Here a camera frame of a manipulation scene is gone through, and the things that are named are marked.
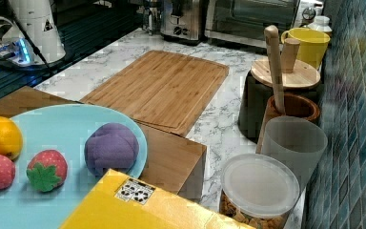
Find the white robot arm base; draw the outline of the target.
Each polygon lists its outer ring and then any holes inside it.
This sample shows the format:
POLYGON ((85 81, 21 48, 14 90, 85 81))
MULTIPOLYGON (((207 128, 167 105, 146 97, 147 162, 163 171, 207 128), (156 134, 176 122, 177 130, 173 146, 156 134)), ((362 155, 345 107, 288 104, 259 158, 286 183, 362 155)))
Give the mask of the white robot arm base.
POLYGON ((65 47, 55 27, 51 0, 7 0, 10 17, 0 16, 0 44, 13 45, 10 62, 21 66, 52 64, 65 47))

